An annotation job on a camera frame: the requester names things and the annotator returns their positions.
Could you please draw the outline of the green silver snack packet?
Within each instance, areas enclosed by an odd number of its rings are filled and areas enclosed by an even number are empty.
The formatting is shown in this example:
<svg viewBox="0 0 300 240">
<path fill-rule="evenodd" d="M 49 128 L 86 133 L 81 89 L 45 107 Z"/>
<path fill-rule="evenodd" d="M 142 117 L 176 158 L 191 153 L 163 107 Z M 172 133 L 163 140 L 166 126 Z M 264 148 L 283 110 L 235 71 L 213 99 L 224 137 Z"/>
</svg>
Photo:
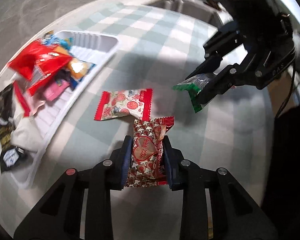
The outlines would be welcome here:
<svg viewBox="0 0 300 240">
<path fill-rule="evenodd" d="M 214 73 L 197 74 L 187 80 L 178 83 L 172 87 L 173 90 L 188 91 L 191 99 L 192 107 L 195 113 L 200 112 L 202 104 L 196 99 L 196 96 L 204 89 L 204 87 L 215 77 Z"/>
</svg>

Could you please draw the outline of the black snack packet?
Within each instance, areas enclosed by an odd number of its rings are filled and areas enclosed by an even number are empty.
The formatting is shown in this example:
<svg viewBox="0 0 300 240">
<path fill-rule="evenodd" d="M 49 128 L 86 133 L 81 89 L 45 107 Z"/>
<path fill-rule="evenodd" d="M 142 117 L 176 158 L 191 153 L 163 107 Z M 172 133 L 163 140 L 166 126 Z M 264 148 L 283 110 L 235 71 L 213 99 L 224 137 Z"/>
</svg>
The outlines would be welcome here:
<svg viewBox="0 0 300 240">
<path fill-rule="evenodd" d="M 0 92 L 0 171 L 11 171 L 24 162 L 27 151 L 12 144 L 13 121 L 13 85 L 10 84 Z"/>
</svg>

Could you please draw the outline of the white red snack packet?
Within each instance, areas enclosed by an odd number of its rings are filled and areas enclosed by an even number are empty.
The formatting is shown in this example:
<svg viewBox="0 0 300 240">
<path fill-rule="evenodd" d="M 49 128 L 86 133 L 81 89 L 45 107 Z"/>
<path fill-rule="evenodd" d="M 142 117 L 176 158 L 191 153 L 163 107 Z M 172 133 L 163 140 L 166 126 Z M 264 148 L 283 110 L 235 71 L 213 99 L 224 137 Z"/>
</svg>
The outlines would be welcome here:
<svg viewBox="0 0 300 240">
<path fill-rule="evenodd" d="M 15 129 L 11 135 L 11 143 L 36 153 L 42 147 L 43 139 L 17 81 L 12 82 L 12 88 L 12 118 Z"/>
</svg>

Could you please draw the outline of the red heart pattern snack packet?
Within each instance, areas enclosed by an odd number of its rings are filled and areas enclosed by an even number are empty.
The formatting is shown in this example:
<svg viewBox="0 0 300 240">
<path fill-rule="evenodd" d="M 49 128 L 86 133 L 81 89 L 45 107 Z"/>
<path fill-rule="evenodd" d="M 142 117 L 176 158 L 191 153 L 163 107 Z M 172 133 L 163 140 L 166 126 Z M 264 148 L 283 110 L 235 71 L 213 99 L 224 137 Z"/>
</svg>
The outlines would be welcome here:
<svg viewBox="0 0 300 240">
<path fill-rule="evenodd" d="M 173 127 L 174 117 L 134 120 L 133 147 L 126 187 L 167 184 L 163 139 Z"/>
</svg>

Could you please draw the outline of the red strawberry candy packet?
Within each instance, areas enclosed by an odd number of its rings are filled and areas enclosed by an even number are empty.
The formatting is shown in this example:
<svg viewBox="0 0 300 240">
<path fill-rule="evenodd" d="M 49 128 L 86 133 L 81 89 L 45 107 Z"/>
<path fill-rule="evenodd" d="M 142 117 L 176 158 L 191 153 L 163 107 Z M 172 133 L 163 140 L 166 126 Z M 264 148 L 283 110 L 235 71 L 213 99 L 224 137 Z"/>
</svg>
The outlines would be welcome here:
<svg viewBox="0 0 300 240">
<path fill-rule="evenodd" d="M 103 121 L 131 115 L 141 121 L 151 116 L 153 89 L 103 91 L 94 120 Z"/>
</svg>

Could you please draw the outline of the pink snack packet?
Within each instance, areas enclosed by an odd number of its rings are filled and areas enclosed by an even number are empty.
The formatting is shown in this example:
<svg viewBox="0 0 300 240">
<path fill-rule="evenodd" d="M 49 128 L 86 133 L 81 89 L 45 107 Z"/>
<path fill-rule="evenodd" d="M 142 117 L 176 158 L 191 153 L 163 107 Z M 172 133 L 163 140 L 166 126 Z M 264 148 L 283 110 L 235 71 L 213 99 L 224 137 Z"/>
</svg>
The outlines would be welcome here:
<svg viewBox="0 0 300 240">
<path fill-rule="evenodd" d="M 43 91 L 43 97 L 47 101 L 53 101 L 59 97 L 66 88 L 69 87 L 69 83 L 63 79 L 57 79 L 52 81 Z"/>
</svg>

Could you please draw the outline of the white plastic tray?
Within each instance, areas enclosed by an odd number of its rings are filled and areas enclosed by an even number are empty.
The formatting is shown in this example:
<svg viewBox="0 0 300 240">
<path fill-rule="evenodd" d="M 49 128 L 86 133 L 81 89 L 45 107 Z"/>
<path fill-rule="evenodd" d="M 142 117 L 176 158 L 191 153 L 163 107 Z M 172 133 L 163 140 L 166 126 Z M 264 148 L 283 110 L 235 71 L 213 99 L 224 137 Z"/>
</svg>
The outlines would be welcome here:
<svg viewBox="0 0 300 240">
<path fill-rule="evenodd" d="M 119 44 L 118 39 L 114 36 L 90 31 L 63 30 L 55 33 L 55 36 L 59 39 L 69 38 L 72 42 L 70 54 L 91 64 L 91 67 L 81 79 L 76 80 L 71 77 L 70 86 L 51 103 L 41 107 L 38 113 L 34 115 L 34 121 L 43 137 L 43 145 L 36 153 L 30 154 L 30 161 L 25 166 L 10 173 L 21 189 L 32 186 L 41 159 L 59 125 L 80 94 L 116 53 Z"/>
</svg>

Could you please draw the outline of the blue cake snack packet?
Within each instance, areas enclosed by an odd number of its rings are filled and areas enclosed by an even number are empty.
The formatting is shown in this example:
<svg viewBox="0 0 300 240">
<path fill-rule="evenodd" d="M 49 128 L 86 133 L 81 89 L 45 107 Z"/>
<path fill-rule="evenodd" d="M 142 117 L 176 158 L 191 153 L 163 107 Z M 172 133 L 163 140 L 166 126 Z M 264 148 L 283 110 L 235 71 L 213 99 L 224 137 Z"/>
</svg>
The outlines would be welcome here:
<svg viewBox="0 0 300 240">
<path fill-rule="evenodd" d="M 94 67 L 94 63 L 81 61 L 73 57 L 65 68 L 67 81 L 70 84 L 71 90 L 74 90 Z"/>
</svg>

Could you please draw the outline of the red snack bag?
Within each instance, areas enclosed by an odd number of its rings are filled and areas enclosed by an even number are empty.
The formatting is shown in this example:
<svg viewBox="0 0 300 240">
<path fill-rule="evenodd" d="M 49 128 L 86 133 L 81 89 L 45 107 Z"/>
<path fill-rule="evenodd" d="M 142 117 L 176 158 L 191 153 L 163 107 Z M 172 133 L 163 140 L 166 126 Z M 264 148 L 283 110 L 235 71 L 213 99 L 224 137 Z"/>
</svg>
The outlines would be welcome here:
<svg viewBox="0 0 300 240">
<path fill-rule="evenodd" d="M 46 46 L 41 40 L 35 40 L 8 62 L 8 67 L 28 81 L 27 92 L 31 96 L 45 87 L 72 60 L 71 55 L 55 49 L 56 46 Z"/>
</svg>

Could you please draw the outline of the blue chips bag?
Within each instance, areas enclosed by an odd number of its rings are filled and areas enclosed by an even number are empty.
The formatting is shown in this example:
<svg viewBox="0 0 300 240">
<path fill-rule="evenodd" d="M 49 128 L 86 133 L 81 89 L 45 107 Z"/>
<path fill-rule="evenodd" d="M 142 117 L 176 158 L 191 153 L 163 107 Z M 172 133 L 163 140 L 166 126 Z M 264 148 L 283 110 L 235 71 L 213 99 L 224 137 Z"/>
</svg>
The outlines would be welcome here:
<svg viewBox="0 0 300 240">
<path fill-rule="evenodd" d="M 41 43 L 46 46 L 51 45 L 59 45 L 63 49 L 69 51 L 73 45 L 74 37 L 69 38 L 59 38 L 54 34 L 54 31 L 49 31 L 44 34 L 44 36 L 41 39 Z"/>
</svg>

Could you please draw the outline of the stainless steel sink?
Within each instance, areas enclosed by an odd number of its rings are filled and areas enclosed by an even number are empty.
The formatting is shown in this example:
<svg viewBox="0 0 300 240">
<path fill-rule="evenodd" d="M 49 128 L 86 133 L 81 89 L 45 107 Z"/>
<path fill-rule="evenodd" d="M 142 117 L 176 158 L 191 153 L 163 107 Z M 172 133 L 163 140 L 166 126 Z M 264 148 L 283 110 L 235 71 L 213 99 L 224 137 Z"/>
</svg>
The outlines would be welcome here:
<svg viewBox="0 0 300 240">
<path fill-rule="evenodd" d="M 228 22 L 233 21 L 232 16 L 222 10 L 216 10 L 208 5 L 206 5 L 201 0 L 193 1 L 168 1 L 168 0 L 159 0 L 150 4 L 150 6 L 171 10 L 179 12 L 181 14 L 190 16 L 192 18 L 198 19 L 214 27 L 220 28 Z"/>
</svg>

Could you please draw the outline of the green white checkered tablecloth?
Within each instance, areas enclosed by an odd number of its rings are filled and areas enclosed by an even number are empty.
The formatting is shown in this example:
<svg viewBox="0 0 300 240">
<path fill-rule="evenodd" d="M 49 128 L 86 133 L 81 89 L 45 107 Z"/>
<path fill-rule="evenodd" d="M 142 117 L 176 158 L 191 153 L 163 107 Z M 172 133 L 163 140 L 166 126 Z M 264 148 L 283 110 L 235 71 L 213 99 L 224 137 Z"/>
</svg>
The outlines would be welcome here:
<svg viewBox="0 0 300 240">
<path fill-rule="evenodd" d="M 153 89 L 152 117 L 175 118 L 172 146 L 203 168 L 228 169 L 255 202 L 262 201 L 273 124 L 268 91 L 232 88 L 195 113 L 188 94 L 172 89 L 202 63 L 203 44 L 215 27 L 162 9 L 116 4 L 74 29 L 114 35 L 118 50 L 59 126 L 33 186 L 21 189 L 0 172 L 0 224 L 9 235 L 66 169 L 92 168 L 132 133 L 130 116 L 95 121 L 104 91 Z"/>
</svg>

